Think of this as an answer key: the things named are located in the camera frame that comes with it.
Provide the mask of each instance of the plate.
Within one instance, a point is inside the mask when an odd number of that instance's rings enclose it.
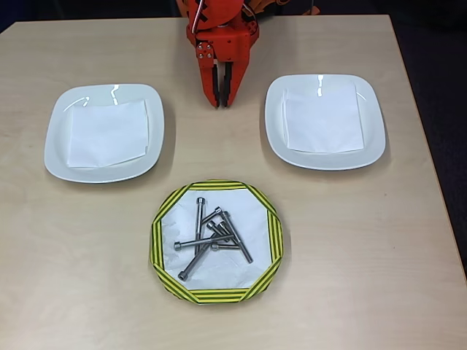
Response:
[[[287,148],[282,118],[282,94],[285,89],[303,94],[316,93],[320,86],[337,88],[353,82],[357,90],[358,109],[365,147],[340,153],[308,153]],[[376,162],[385,151],[386,133],[381,109],[373,87],[364,79],[344,74],[288,75],[274,80],[269,87],[265,108],[266,133],[276,155],[302,168],[338,171],[361,168]]]
[[[208,246],[186,279],[180,273],[195,256],[194,247],[175,249],[175,242],[195,238],[197,198],[204,198],[204,217],[218,206],[252,258],[240,250]],[[218,225],[223,218],[212,221]],[[150,260],[164,287],[179,299],[196,304],[236,303],[264,292],[284,254],[282,225],[271,201],[256,187],[231,180],[194,182],[175,190],[159,208],[152,227]],[[213,232],[202,226],[202,237]]]
[[[149,128],[146,155],[103,168],[69,168],[66,160],[72,129],[68,113],[72,106],[111,106],[145,100]],[[47,170],[60,179],[72,182],[105,183],[137,177],[150,170],[162,150],[164,118],[161,97],[149,85],[112,84],[75,87],[55,103],[45,140],[44,162]]]

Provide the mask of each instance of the octagonal plate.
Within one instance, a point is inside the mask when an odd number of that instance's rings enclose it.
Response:
[[[194,249],[176,252],[174,242],[194,239],[197,197],[206,199],[205,215],[217,206],[229,211],[252,264],[240,251],[207,252],[187,281],[177,278],[193,259]],[[230,180],[195,182],[175,190],[156,214],[152,238],[150,259],[164,287],[197,304],[235,303],[265,291],[284,251],[282,225],[269,199],[251,185]]]

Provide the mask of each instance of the dark floor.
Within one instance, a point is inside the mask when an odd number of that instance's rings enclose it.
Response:
[[[177,13],[170,0],[0,0],[0,31],[14,18],[139,18]],[[292,0],[283,13],[303,12]],[[315,0],[324,15],[391,15],[449,217],[467,271],[467,0]]]

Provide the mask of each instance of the bolt head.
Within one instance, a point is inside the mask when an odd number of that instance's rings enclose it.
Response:
[[[187,278],[188,278],[188,274],[186,272],[182,271],[182,272],[180,272],[178,274],[178,278],[179,278],[180,281],[186,281]]]

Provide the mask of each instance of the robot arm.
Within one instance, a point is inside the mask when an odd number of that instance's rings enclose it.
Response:
[[[188,0],[188,14],[187,37],[195,47],[204,94],[215,107],[230,106],[259,37],[255,13],[244,0]],[[225,64],[222,91],[217,63]]]

